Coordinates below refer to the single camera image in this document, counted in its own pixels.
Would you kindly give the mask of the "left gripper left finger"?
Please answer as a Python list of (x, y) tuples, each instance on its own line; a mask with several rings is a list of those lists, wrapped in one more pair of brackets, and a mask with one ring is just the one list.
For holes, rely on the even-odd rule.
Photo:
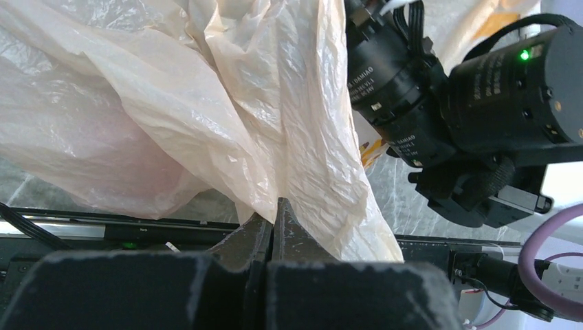
[(1, 328), (252, 329), (271, 237), (271, 223), (254, 216), (207, 252), (49, 254)]

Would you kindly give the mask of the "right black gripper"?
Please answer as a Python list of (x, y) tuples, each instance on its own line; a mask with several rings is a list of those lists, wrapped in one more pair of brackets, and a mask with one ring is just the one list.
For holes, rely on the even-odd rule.
[(357, 111), (414, 168), (451, 159), (457, 148), (441, 117), (447, 77), (424, 35), (424, 4), (345, 1), (347, 88)]

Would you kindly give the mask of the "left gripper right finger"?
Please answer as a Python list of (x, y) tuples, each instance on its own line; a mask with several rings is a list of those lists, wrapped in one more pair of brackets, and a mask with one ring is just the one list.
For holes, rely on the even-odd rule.
[(461, 329), (446, 273), (427, 261), (341, 262), (278, 200), (267, 264), (268, 329)]

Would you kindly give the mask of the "orange translucent plastic bag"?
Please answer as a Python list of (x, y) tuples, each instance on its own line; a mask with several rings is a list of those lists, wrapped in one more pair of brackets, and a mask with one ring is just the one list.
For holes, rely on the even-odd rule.
[(349, 106), (343, 1), (2, 1), (16, 207), (245, 222), (291, 201), (343, 261), (403, 261)]

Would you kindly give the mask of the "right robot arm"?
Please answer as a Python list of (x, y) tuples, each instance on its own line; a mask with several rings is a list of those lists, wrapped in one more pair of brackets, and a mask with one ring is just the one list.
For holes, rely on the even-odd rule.
[(415, 169), (408, 180), (428, 206), (470, 228), (550, 211), (546, 167), (582, 159), (582, 27), (519, 19), (445, 73), (421, 1), (344, 5), (351, 106)]

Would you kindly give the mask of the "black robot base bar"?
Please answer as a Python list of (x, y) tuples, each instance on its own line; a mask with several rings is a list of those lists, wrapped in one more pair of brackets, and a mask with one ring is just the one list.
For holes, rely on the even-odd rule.
[[(254, 214), (241, 226), (164, 219), (149, 221), (112, 214), (65, 212), (1, 206), (1, 236), (24, 236), (51, 250), (71, 250), (74, 240), (112, 243), (122, 250), (153, 245), (206, 247), (223, 264), (250, 274), (256, 286), (266, 261), (329, 261), (331, 255), (299, 224), (289, 202), (280, 200), (275, 223)], [(504, 261), (510, 242), (399, 235), (407, 261), (424, 261), (442, 269), (456, 292), (479, 289), (486, 296), (508, 299), (507, 310), (544, 321), (558, 316), (519, 279), (515, 264)]]

